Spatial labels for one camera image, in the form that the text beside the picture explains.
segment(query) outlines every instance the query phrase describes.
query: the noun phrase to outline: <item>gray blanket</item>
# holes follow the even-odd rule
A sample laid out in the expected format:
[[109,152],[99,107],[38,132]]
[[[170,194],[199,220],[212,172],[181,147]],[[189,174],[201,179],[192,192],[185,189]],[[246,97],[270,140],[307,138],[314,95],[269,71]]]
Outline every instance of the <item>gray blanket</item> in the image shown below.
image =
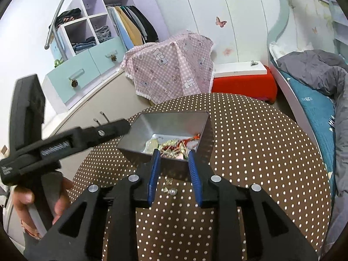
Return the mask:
[[348,221],[348,66],[338,55],[322,50],[292,52],[277,62],[293,78],[335,99],[337,193],[323,248],[327,252]]

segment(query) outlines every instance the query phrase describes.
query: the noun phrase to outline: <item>bed frame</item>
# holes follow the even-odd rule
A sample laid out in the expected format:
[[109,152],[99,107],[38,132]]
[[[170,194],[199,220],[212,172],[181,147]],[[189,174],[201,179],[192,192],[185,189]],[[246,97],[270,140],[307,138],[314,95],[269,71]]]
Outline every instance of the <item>bed frame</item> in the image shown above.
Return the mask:
[[306,114],[304,113],[304,110],[303,110],[299,100],[297,99],[294,91],[290,87],[290,85],[287,82],[287,80],[279,72],[278,68],[276,68],[273,65],[273,63],[270,63],[270,69],[271,69],[271,72],[272,72],[272,75],[273,75],[274,79],[278,83],[278,85],[281,88],[281,90],[282,90],[286,100],[289,103],[289,106],[290,106],[290,108],[292,110],[292,113],[295,116],[297,124],[299,125],[299,127],[305,133],[307,133],[308,137],[316,145],[316,147],[317,147],[317,149],[319,151],[319,154],[320,154],[320,156],[322,158],[323,156],[321,155],[321,151],[320,151],[320,148],[319,148],[319,145],[318,145],[317,138],[315,137],[315,134],[314,134],[314,132],[312,130],[312,127],[311,127],[311,125],[310,125],[310,123],[308,121],[308,118],[307,118]]
[[[279,37],[283,34],[289,21],[290,10],[289,10],[288,0],[279,0],[279,3],[280,3],[280,12],[279,12],[278,20],[275,23],[274,27],[272,27],[272,29],[269,31],[268,37],[267,37],[268,48],[271,42],[277,41]],[[273,58],[272,55],[269,54],[269,60],[271,60],[272,58]],[[320,156],[322,157],[321,151],[320,151],[317,139],[312,130],[312,127],[309,124],[308,118],[306,114],[304,113],[304,110],[300,102],[298,101],[294,91],[288,84],[287,80],[281,75],[278,68],[276,68],[271,61],[269,61],[269,67],[271,69],[274,79],[280,86],[282,92],[284,93],[284,96],[286,97],[286,100],[288,101],[290,105],[290,108],[295,116],[297,124],[305,133],[307,133],[309,138],[316,145],[320,153]]]

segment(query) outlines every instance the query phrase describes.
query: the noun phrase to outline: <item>yellow shirt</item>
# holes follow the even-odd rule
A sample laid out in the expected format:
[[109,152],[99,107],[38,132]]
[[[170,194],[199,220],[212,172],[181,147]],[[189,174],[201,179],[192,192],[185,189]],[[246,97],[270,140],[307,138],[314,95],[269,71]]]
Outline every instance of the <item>yellow shirt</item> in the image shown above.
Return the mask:
[[134,46],[143,45],[143,40],[139,29],[132,23],[132,21],[126,16],[120,7],[115,7],[116,11],[119,13],[121,20],[128,32],[128,35],[134,44]]

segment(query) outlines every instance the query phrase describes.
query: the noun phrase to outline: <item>white wall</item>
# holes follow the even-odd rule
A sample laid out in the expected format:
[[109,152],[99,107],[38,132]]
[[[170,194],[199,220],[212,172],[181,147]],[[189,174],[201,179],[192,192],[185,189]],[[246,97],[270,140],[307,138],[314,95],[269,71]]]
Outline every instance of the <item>white wall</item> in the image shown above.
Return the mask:
[[[66,0],[62,11],[71,0]],[[0,146],[8,146],[8,121],[16,79],[54,69],[54,59],[44,45],[53,15],[60,0],[12,0],[0,20]],[[45,121],[55,115],[46,101]]]
[[[156,0],[171,35],[189,29],[211,38],[217,64],[268,64],[267,34],[279,14],[279,0]],[[226,21],[216,25],[216,17]]]
[[[184,29],[211,38],[215,63],[251,60],[268,64],[267,34],[276,23],[279,0],[156,0],[169,33]],[[294,50],[312,43],[334,52],[328,4],[320,0],[289,0],[289,23],[279,42]],[[223,28],[215,18],[227,21]]]
[[314,49],[335,52],[332,17],[328,3],[322,0],[289,0],[288,25],[278,43],[303,50],[309,43]]

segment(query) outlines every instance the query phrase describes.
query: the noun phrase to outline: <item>metal tray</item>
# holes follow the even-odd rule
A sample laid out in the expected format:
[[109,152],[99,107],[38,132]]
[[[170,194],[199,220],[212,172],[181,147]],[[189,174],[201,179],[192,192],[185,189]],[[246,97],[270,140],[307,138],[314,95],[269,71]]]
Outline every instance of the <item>metal tray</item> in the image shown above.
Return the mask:
[[[201,135],[195,150],[206,163],[213,151],[213,130],[208,112],[173,112],[141,114],[124,135],[117,148],[134,165],[149,162],[151,155],[143,153],[145,143],[151,138],[189,138]],[[187,160],[161,159],[161,174],[174,179],[190,181]]]

